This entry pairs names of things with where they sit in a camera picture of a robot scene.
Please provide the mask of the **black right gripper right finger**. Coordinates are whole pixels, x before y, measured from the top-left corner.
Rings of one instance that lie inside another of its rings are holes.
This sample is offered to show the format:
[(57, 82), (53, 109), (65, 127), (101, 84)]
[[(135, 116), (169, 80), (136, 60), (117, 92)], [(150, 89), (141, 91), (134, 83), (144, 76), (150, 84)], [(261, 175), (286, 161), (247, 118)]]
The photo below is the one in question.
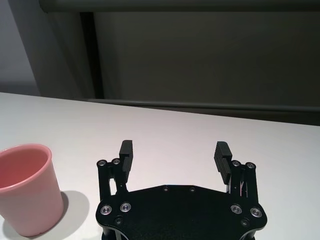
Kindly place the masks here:
[(216, 143), (214, 161), (226, 192), (237, 198), (257, 199), (256, 165), (252, 162), (241, 164), (233, 159), (229, 145), (225, 141)]

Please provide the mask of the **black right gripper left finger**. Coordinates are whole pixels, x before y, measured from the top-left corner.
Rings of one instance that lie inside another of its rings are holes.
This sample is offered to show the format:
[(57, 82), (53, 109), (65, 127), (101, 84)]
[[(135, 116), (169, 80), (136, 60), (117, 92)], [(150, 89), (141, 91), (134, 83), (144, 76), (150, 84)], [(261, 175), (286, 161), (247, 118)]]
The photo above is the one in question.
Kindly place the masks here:
[(133, 141), (123, 140), (119, 150), (119, 157), (111, 162), (104, 159), (96, 163), (98, 170), (99, 197), (109, 198), (111, 194), (110, 179), (116, 184), (116, 195), (125, 195), (127, 182), (133, 162)]

